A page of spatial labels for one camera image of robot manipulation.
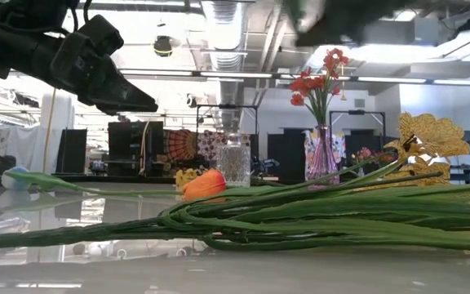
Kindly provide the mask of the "black panel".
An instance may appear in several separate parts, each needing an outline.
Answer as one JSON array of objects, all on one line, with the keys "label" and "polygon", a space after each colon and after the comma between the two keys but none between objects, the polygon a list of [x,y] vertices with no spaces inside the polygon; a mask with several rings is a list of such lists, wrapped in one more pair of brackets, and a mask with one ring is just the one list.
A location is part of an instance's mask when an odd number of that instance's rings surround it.
[{"label": "black panel", "polygon": [[83,174],[86,166],[86,129],[62,131],[57,156],[57,174]]}]

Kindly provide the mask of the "ceiling light strip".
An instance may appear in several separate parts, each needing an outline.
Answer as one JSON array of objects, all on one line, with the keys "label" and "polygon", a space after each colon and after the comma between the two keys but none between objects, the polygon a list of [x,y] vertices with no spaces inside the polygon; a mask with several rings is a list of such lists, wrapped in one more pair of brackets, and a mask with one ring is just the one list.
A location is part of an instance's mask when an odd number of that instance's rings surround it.
[{"label": "ceiling light strip", "polygon": [[223,71],[121,69],[126,76],[207,77],[207,78],[275,78],[275,73],[248,73]]},{"label": "ceiling light strip", "polygon": [[350,82],[377,82],[400,84],[423,84],[433,86],[470,87],[468,79],[431,79],[431,78],[392,78],[392,77],[351,77]]}]

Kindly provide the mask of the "silver ceiling duct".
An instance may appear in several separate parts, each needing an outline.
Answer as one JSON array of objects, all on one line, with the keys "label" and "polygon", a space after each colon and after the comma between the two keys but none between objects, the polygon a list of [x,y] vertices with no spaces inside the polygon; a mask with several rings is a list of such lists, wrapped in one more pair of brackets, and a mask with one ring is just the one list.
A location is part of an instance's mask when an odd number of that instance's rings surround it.
[{"label": "silver ceiling duct", "polygon": [[[243,29],[246,5],[242,2],[201,0],[206,17],[208,44],[219,51],[211,53],[211,66],[214,71],[240,72],[242,70]],[[219,82],[219,105],[241,105],[241,82]],[[228,133],[238,132],[241,109],[220,109],[222,129]]]}]

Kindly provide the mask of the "orange artificial tulip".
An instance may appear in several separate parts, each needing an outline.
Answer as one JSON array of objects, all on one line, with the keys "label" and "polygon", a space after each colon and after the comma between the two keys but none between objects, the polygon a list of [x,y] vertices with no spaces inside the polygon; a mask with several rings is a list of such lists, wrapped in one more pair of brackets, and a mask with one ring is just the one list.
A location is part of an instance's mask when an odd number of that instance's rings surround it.
[{"label": "orange artificial tulip", "polygon": [[216,169],[204,171],[192,180],[180,182],[179,197],[182,203],[201,202],[223,203],[233,200],[247,200],[263,196],[275,196],[294,192],[305,192],[310,188],[305,183],[297,185],[259,185],[253,187],[229,187],[224,174]]}]

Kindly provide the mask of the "red artificial flower bunch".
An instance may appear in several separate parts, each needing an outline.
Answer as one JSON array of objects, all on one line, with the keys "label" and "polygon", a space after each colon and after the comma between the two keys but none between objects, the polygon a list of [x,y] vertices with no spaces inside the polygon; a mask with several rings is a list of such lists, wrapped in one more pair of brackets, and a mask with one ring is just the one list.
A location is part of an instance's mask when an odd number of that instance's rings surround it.
[{"label": "red artificial flower bunch", "polygon": [[290,103],[293,106],[305,106],[316,119],[317,126],[327,124],[327,109],[332,98],[340,93],[340,87],[336,83],[348,61],[349,58],[342,50],[328,50],[323,60],[322,75],[314,74],[308,67],[290,85]]}]

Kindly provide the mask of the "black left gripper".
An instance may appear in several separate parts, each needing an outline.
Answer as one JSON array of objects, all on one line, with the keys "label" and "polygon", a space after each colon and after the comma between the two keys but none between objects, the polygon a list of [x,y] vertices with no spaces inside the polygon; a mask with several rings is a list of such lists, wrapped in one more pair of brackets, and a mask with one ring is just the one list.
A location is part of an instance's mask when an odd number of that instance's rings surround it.
[{"label": "black left gripper", "polygon": [[150,112],[158,110],[153,97],[112,70],[113,43],[98,45],[87,35],[69,34],[55,53],[50,71],[62,88],[75,94],[82,103],[93,103],[104,114]]}]

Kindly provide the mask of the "pink background flowers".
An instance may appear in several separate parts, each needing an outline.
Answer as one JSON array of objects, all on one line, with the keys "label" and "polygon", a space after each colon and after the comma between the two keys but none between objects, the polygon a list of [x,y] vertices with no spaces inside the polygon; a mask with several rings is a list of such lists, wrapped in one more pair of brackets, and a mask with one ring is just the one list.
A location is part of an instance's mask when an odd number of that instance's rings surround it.
[{"label": "pink background flowers", "polygon": [[397,156],[393,152],[371,151],[366,147],[361,148],[355,154],[352,154],[351,157],[354,164],[370,160],[370,163],[374,163],[379,167],[386,166],[397,160]]}]

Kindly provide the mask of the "clear glass vase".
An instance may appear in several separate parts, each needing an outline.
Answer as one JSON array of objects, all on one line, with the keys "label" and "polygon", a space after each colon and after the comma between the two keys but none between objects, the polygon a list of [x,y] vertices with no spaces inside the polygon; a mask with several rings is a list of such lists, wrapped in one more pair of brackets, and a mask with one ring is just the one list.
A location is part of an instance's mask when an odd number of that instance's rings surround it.
[{"label": "clear glass vase", "polygon": [[251,147],[238,133],[226,133],[226,143],[218,147],[217,169],[229,188],[251,186]]}]

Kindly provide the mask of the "black cabinet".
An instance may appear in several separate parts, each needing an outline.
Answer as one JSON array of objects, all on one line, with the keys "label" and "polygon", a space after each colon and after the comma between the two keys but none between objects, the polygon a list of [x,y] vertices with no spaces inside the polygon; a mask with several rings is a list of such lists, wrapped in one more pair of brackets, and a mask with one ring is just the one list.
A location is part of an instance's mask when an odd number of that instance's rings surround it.
[{"label": "black cabinet", "polygon": [[109,176],[154,176],[163,173],[163,122],[110,122]]}]

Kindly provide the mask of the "purple glass vase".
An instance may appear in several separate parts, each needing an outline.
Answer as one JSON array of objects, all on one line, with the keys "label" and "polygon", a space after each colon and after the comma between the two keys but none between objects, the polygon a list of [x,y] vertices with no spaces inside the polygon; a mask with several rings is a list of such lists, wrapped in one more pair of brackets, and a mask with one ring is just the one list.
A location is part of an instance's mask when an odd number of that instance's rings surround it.
[{"label": "purple glass vase", "polygon": [[337,172],[330,128],[320,125],[304,134],[305,180],[316,180]]}]

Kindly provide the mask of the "black frame stand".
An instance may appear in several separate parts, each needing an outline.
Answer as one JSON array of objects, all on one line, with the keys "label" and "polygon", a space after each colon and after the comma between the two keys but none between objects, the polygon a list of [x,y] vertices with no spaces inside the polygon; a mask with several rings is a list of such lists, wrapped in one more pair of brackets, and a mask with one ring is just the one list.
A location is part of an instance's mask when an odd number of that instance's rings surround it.
[{"label": "black frame stand", "polygon": [[[332,118],[332,116],[334,114],[339,114],[339,116],[334,120]],[[379,123],[381,126],[382,126],[382,131],[381,131],[381,135],[382,137],[385,139],[386,138],[386,131],[387,131],[387,128],[386,128],[386,114],[385,112],[380,112],[380,111],[365,111],[363,109],[355,109],[355,110],[330,110],[329,112],[329,128],[330,128],[330,131],[332,132],[333,131],[333,124],[334,122],[338,121],[339,118],[343,115],[343,114],[348,114],[348,115],[366,115],[366,114],[369,114],[372,118],[374,118],[377,123]],[[378,120],[378,118],[375,116],[376,114],[380,115],[382,120]]]},{"label": "black frame stand", "polygon": [[199,118],[203,117],[206,113],[212,110],[218,110],[219,112],[226,111],[232,114],[231,123],[226,123],[223,119],[221,120],[221,130],[227,131],[228,133],[235,133],[241,131],[241,118],[244,109],[252,109],[254,114],[255,129],[254,133],[259,134],[259,120],[258,120],[258,106],[255,105],[235,105],[235,104],[197,104],[195,110],[195,132],[199,134]]}]

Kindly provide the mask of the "colourful floral cloth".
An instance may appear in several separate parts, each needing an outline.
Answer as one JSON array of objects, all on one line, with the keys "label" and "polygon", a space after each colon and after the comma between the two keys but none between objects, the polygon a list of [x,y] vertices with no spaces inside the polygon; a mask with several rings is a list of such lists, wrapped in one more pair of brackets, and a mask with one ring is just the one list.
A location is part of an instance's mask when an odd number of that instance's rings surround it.
[{"label": "colourful floral cloth", "polygon": [[335,156],[335,162],[337,165],[337,168],[343,161],[343,159],[346,157],[345,155],[345,140],[344,136],[342,134],[340,135],[332,135],[332,145],[333,145],[333,151],[334,151],[334,156]]}]

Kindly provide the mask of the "dotted patterned cloth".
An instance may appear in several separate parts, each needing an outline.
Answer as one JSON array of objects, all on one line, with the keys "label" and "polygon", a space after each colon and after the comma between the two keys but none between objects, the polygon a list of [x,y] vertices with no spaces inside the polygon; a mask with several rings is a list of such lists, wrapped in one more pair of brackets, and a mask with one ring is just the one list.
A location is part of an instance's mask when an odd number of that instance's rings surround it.
[{"label": "dotted patterned cloth", "polygon": [[251,157],[251,135],[204,131],[198,134],[198,153],[207,161],[224,160],[228,156]]}]

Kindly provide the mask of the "orange mandala tapestry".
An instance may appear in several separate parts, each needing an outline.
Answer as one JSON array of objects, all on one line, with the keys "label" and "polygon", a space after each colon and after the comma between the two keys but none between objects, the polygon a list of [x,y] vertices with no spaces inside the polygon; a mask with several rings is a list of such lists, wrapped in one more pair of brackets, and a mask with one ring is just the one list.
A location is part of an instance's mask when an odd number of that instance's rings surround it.
[{"label": "orange mandala tapestry", "polygon": [[197,154],[196,134],[190,130],[165,130],[163,154],[169,162],[194,159]]}]

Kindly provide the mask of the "white curtain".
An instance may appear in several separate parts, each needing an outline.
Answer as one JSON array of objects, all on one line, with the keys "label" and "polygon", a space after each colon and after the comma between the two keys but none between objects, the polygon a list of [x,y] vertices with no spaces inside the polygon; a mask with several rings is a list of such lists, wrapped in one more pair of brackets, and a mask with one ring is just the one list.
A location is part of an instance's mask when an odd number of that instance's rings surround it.
[{"label": "white curtain", "polygon": [[73,128],[74,111],[68,92],[45,93],[38,125],[0,127],[0,155],[14,157],[18,167],[30,172],[54,173],[62,131]]}]

